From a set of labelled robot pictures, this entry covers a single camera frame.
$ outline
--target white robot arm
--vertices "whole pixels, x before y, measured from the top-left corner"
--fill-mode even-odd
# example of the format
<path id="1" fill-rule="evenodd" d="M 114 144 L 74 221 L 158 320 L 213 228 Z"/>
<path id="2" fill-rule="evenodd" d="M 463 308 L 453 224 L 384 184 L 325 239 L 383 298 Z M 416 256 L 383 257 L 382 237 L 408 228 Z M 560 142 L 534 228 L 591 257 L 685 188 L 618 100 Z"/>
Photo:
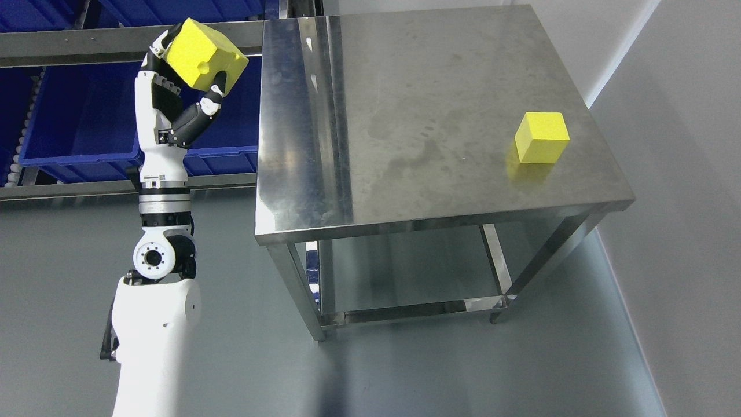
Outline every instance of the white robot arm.
<path id="1" fill-rule="evenodd" d="M 133 251 L 135 269 L 119 280 L 100 354 L 121 364 L 114 417 L 179 415 L 187 340 L 200 317 L 183 157 L 218 116 L 227 74 L 217 73 L 203 98 L 183 111 L 182 80 L 164 60 L 180 27 L 153 42 L 134 82 L 144 165 L 128 174 L 139 192 L 144 235 Z M 161 282 L 172 273 L 178 282 Z"/>

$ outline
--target blue storage bin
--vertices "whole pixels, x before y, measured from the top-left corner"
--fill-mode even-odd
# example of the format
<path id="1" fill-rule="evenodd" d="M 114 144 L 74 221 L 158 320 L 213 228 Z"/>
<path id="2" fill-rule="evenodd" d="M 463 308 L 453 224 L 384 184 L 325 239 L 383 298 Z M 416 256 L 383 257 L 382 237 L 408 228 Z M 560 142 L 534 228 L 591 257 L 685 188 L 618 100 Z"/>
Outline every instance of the blue storage bin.
<path id="1" fill-rule="evenodd" d="M 251 58 L 219 117 L 183 160 L 190 175 L 255 172 L 262 60 Z M 21 164 L 66 183 L 125 180 L 141 165 L 133 83 L 139 63 L 50 67 L 31 115 Z M 200 92 L 184 88 L 184 104 Z"/>
<path id="2" fill-rule="evenodd" d="M 125 180 L 144 157 L 136 140 L 139 63 L 46 70 L 21 149 L 24 166 L 66 183 Z"/>
<path id="3" fill-rule="evenodd" d="M 0 0 L 0 32 L 70 29 L 83 0 Z"/>
<path id="4" fill-rule="evenodd" d="M 100 0 L 124 26 L 175 24 L 186 18 L 199 22 L 247 20 L 262 15 L 261 0 Z"/>
<path id="5" fill-rule="evenodd" d="M 239 81 L 224 98 L 219 117 L 183 159 L 190 175 L 256 171 L 261 70 L 262 59 L 250 58 Z"/>
<path id="6" fill-rule="evenodd" d="M 0 69 L 0 186 L 13 163 L 31 98 L 31 78 L 18 68 Z"/>

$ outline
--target yellow foam block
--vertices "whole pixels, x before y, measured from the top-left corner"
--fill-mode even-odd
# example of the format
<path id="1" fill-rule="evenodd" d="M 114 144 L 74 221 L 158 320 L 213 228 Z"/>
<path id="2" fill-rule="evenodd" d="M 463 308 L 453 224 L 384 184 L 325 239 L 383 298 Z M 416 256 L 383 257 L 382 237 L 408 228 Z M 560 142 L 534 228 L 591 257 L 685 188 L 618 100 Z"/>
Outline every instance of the yellow foam block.
<path id="1" fill-rule="evenodd" d="M 525 112 L 514 135 L 522 163 L 553 164 L 568 145 L 566 123 L 561 113 Z"/>
<path id="2" fill-rule="evenodd" d="M 173 40 L 165 61 L 186 84 L 201 91 L 208 91 L 216 73 L 226 71 L 225 93 L 229 93 L 248 62 L 223 33 L 190 18 Z"/>

